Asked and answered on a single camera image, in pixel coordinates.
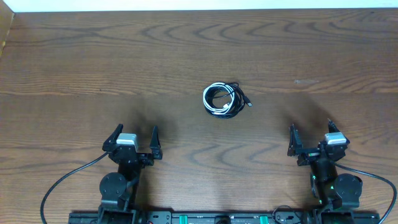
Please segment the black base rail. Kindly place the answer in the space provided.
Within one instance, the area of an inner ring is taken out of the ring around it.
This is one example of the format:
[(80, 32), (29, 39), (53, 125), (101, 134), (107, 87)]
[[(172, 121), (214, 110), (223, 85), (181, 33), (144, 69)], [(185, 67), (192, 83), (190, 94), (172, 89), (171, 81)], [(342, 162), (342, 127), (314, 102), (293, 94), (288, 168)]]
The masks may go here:
[(324, 213), (317, 220), (304, 213), (288, 211), (267, 213), (172, 213), (166, 211), (134, 213), (71, 213), (68, 224), (137, 223), (137, 224), (271, 224), (271, 223), (378, 223), (376, 213)]

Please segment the clear tape strip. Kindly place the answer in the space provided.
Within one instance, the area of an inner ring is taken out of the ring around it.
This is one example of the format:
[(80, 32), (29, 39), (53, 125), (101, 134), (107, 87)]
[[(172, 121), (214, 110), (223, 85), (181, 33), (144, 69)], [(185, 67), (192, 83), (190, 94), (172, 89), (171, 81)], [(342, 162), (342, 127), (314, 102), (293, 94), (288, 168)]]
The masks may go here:
[(306, 79), (306, 80), (295, 80), (295, 84), (300, 84), (300, 85), (312, 85), (315, 83), (318, 83), (319, 80), (311, 80), (311, 79)]

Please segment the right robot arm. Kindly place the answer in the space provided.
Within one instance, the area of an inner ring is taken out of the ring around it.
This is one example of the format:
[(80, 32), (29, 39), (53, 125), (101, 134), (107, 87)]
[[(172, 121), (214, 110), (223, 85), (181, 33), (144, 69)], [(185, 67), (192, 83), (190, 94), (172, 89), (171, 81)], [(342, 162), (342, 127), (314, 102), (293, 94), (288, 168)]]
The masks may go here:
[(305, 148), (294, 125), (289, 128), (287, 155), (297, 158), (298, 166), (310, 166), (310, 183), (320, 207), (303, 214), (304, 223), (353, 223), (353, 209), (359, 207), (363, 181), (352, 174), (339, 174), (336, 162), (345, 157), (349, 139), (328, 121), (328, 132), (316, 147)]

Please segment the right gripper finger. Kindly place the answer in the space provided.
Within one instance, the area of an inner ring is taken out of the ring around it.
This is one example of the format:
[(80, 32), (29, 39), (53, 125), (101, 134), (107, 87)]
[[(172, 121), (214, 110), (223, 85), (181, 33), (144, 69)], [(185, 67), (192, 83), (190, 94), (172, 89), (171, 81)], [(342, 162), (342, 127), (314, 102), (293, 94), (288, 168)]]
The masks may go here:
[(338, 133), (340, 130), (336, 127), (336, 124), (329, 119), (328, 120), (328, 132), (329, 133)]
[(297, 129), (295, 128), (294, 124), (292, 124), (289, 128), (290, 131), (290, 141), (289, 141), (289, 148), (287, 151), (287, 155), (297, 156), (302, 153), (303, 151), (303, 144), (301, 139), (299, 138), (299, 134)]

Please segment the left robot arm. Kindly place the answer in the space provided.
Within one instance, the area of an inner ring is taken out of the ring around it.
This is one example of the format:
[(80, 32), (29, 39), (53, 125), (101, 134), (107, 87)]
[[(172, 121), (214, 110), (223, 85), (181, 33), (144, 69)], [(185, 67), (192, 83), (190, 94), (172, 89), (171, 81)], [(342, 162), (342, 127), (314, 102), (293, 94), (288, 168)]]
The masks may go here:
[(163, 153), (160, 146), (158, 127), (154, 126), (150, 140), (151, 152), (137, 151), (137, 135), (123, 133), (119, 124), (103, 143), (102, 150), (118, 165), (117, 172), (106, 174), (100, 184), (101, 204), (98, 208), (97, 223), (148, 222), (145, 211), (135, 205), (141, 171), (153, 166), (155, 160), (161, 160)]

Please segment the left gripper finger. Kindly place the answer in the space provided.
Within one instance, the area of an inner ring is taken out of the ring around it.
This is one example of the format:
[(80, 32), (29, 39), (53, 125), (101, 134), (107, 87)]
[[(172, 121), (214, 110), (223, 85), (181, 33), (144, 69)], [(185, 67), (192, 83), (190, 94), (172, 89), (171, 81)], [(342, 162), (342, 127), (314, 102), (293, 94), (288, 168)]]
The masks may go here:
[(151, 138), (149, 147), (152, 151), (153, 158), (157, 159), (157, 160), (162, 160), (163, 153), (161, 150), (157, 126), (154, 126), (154, 128), (153, 128), (152, 138)]
[(113, 152), (118, 147), (118, 144), (116, 141), (117, 141), (119, 135), (122, 133), (122, 130), (123, 130), (123, 124), (118, 124), (118, 126), (113, 131), (113, 133), (103, 143), (102, 150), (104, 152)]

